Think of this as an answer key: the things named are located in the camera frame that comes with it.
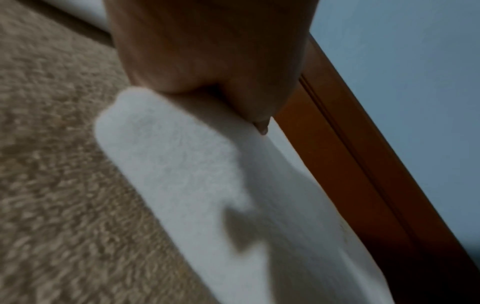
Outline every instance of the wooden trim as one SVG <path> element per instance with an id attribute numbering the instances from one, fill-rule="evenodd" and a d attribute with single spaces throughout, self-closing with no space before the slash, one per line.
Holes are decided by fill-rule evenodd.
<path id="1" fill-rule="evenodd" d="M 437 287 L 446 287 L 457 301 L 480 302 L 480 271 L 313 37 L 300 82 L 421 252 L 432 275 L 441 277 L 442 287 Z"/>

